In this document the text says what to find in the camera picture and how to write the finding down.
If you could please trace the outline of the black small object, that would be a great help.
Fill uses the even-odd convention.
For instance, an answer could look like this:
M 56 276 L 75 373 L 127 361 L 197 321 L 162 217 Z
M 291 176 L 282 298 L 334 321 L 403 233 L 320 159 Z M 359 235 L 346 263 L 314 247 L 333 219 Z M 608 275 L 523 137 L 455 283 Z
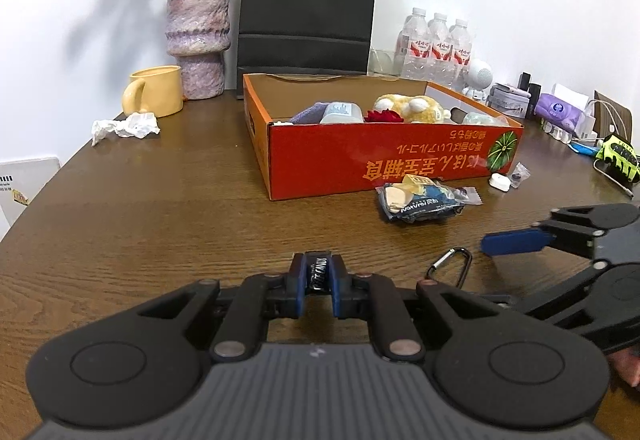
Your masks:
M 306 252 L 307 295 L 329 295 L 331 293 L 329 274 L 329 260 L 331 256 L 332 252 L 328 250 Z

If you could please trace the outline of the yellow white plush toy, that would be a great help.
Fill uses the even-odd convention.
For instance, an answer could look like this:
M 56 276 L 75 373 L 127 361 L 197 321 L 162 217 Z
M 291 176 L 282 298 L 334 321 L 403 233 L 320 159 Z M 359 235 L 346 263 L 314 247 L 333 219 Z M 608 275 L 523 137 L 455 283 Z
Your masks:
M 376 99 L 373 109 L 378 112 L 392 111 L 405 122 L 420 122 L 420 124 L 441 124 L 450 117 L 450 111 L 430 96 L 384 94 Z

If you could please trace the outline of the purple knitted pouch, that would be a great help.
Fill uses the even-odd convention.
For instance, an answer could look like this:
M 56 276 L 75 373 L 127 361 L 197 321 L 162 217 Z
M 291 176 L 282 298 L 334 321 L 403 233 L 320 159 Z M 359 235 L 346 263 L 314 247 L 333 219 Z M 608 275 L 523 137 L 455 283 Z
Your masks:
M 311 125 L 318 124 L 322 121 L 326 108 L 329 106 L 328 102 L 316 102 L 309 108 L 305 108 L 303 111 L 292 116 L 288 122 L 293 125 Z

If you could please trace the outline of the white earbud case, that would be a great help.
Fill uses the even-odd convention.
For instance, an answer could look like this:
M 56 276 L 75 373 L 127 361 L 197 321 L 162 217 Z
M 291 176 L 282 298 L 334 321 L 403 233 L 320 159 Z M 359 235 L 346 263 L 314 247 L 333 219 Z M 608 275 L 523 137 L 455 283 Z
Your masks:
M 511 180 L 504 174 L 498 174 L 495 172 L 489 177 L 488 184 L 500 192 L 506 193 L 511 189 Z

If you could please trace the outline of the small clear bag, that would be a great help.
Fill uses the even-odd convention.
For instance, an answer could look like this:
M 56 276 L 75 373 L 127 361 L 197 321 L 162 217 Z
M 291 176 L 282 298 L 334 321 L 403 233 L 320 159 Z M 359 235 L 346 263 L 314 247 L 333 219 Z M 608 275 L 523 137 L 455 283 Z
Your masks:
M 529 177 L 530 172 L 528 168 L 522 163 L 517 163 L 513 171 L 509 174 L 511 188 L 517 189 L 521 183 Z

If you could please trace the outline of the blue snack packet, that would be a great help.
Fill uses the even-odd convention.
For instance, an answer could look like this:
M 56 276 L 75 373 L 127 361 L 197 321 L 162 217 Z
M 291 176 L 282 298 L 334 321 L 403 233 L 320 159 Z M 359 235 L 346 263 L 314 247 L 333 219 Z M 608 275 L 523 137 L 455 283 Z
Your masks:
M 474 188 L 450 188 L 427 177 L 406 174 L 401 182 L 375 189 L 384 215 L 390 221 L 439 221 L 459 215 L 466 206 L 483 204 Z

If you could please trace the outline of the orange cardboard box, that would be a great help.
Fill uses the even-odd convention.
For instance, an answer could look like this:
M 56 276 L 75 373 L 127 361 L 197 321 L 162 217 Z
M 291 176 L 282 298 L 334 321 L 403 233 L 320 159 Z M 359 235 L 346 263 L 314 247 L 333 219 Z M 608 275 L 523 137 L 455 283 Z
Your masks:
M 372 110 L 386 93 L 426 94 L 446 110 L 491 117 L 497 111 L 434 82 L 384 76 L 243 78 L 244 112 L 270 200 L 374 189 L 407 174 L 450 181 L 504 174 L 523 137 L 520 122 L 502 126 L 456 122 L 293 124 L 317 102 L 350 102 Z

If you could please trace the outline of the purple tissue pack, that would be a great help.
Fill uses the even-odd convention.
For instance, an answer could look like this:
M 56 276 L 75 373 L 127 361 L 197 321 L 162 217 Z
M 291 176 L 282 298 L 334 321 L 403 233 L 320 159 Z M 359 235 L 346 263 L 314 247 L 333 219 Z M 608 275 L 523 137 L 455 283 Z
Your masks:
M 549 93 L 541 93 L 536 103 L 534 113 L 570 134 L 574 134 L 584 119 L 584 112 L 576 106 L 563 101 Z

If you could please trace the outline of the small tin box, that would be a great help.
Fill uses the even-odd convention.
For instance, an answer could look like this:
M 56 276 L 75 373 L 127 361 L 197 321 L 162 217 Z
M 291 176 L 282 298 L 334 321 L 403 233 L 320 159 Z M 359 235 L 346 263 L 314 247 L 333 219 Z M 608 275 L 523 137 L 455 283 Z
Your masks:
M 487 105 L 513 119 L 524 119 L 529 101 L 528 91 L 495 82 L 489 90 Z

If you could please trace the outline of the green black glove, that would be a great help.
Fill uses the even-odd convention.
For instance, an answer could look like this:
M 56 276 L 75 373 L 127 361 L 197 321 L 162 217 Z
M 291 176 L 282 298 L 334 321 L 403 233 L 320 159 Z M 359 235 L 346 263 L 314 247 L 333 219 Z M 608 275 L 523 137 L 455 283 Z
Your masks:
M 609 134 L 602 141 L 596 160 L 610 164 L 630 183 L 639 181 L 639 156 L 634 148 L 618 134 Z

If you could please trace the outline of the black small bottle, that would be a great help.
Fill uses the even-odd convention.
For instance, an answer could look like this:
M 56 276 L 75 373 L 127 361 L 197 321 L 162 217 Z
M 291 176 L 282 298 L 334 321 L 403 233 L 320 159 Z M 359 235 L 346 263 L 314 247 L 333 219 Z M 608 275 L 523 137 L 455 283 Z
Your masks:
M 535 108 L 541 93 L 541 85 L 535 84 L 530 80 L 530 75 L 523 72 L 518 78 L 518 88 L 528 93 L 528 105 L 525 114 L 526 119 L 535 118 Z

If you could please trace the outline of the white robot figurine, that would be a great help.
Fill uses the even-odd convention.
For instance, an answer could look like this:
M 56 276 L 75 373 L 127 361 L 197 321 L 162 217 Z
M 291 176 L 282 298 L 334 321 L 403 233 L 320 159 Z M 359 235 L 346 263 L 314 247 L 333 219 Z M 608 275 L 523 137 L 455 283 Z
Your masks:
M 494 78 L 487 68 L 470 67 L 465 78 L 464 95 L 476 102 L 485 104 L 488 98 L 488 90 Z

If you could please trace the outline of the red fabric item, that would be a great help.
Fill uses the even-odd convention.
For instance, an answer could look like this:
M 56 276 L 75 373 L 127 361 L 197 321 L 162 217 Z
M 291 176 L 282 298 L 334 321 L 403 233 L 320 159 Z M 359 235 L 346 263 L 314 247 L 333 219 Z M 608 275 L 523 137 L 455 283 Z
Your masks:
M 393 110 L 371 110 L 367 111 L 367 115 L 363 117 L 365 122 L 393 122 L 394 124 L 401 124 L 404 119 L 401 115 Z

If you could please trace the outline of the white plastic bottle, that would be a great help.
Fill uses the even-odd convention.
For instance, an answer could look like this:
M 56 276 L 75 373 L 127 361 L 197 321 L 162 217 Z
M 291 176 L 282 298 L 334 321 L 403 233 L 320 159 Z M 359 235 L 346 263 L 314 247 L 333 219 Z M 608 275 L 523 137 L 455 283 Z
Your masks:
M 331 102 L 326 106 L 320 122 L 322 125 L 362 124 L 363 116 L 361 108 L 356 103 Z

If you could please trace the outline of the right water bottle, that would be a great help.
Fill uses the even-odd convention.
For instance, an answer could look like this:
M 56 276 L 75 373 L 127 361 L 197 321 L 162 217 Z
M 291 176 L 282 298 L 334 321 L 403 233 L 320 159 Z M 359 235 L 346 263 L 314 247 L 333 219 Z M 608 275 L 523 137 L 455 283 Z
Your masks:
M 472 38 L 468 23 L 457 20 L 449 30 L 451 40 L 451 88 L 461 91 L 469 73 Z

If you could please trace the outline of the water bottle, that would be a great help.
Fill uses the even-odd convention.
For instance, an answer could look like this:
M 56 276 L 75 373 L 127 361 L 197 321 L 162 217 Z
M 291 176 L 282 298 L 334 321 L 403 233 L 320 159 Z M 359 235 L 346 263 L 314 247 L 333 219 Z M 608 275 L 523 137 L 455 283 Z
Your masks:
M 397 37 L 394 72 L 402 78 L 425 80 L 430 50 L 430 30 L 425 11 L 413 8 Z
M 449 30 L 451 40 L 451 88 L 461 91 L 469 73 L 472 38 L 468 23 L 457 20 Z
M 427 23 L 427 28 L 430 31 L 431 45 L 427 79 L 430 82 L 442 82 L 447 78 L 451 58 L 451 40 L 446 15 L 435 13 L 434 18 Z

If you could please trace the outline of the middle water bottle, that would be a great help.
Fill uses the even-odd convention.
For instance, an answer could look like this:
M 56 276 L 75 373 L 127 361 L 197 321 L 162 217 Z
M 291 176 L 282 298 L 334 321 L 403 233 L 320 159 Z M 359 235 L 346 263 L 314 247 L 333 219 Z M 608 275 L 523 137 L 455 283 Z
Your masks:
M 446 15 L 435 13 L 434 18 L 427 23 L 427 28 L 430 31 L 431 45 L 427 79 L 430 82 L 442 82 L 447 78 L 451 58 L 451 40 Z

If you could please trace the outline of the left water bottle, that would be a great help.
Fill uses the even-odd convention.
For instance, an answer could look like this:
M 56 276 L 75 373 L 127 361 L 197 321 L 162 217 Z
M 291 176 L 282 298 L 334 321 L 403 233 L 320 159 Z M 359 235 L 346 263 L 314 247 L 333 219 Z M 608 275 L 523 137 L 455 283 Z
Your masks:
M 425 80 L 430 50 L 430 30 L 425 11 L 413 8 L 397 37 L 394 72 L 402 78 Z

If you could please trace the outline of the green glass cup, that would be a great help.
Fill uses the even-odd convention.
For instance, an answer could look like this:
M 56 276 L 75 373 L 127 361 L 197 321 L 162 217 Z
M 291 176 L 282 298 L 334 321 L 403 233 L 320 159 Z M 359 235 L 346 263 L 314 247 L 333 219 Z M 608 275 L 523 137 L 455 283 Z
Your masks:
M 396 76 L 395 53 L 390 50 L 372 48 L 369 53 L 368 74 Z

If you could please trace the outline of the crumpled white tissue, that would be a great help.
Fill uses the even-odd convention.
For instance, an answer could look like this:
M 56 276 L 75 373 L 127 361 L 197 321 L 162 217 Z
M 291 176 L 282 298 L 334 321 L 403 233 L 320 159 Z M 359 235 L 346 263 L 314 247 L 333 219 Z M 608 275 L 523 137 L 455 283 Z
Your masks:
M 107 137 L 144 139 L 159 133 L 153 113 L 132 113 L 123 120 L 96 120 L 91 127 L 91 145 L 96 146 Z

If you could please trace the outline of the yellow mug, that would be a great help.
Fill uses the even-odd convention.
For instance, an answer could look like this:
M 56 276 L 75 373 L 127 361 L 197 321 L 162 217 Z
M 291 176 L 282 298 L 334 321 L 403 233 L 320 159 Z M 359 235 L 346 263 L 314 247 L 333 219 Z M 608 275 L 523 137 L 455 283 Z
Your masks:
M 183 109 L 181 68 L 162 65 L 138 70 L 129 77 L 122 93 L 122 112 L 152 113 L 156 118 L 179 113 Z

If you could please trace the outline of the purple ceramic vase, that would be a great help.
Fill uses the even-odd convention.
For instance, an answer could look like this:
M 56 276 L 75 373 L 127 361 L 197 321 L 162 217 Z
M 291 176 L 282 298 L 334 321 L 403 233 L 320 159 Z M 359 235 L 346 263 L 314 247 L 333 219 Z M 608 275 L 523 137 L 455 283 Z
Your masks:
M 231 46 L 230 0 L 167 0 L 167 53 L 181 68 L 183 94 L 224 93 L 224 52 Z

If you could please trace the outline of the black paper bag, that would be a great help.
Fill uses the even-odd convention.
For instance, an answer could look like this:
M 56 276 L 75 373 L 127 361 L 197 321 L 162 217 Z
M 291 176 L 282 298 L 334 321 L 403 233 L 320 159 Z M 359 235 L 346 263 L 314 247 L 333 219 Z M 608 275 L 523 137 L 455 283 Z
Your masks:
M 241 0 L 236 93 L 243 76 L 363 75 L 374 0 Z

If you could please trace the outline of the white box at edge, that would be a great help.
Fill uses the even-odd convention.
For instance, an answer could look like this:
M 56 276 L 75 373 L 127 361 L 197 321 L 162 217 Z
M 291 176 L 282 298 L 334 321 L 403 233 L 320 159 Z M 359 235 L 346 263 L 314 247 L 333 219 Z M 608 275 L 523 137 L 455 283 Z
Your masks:
M 29 203 L 59 170 L 60 161 L 57 157 L 1 164 L 1 210 L 9 226 L 14 225 Z

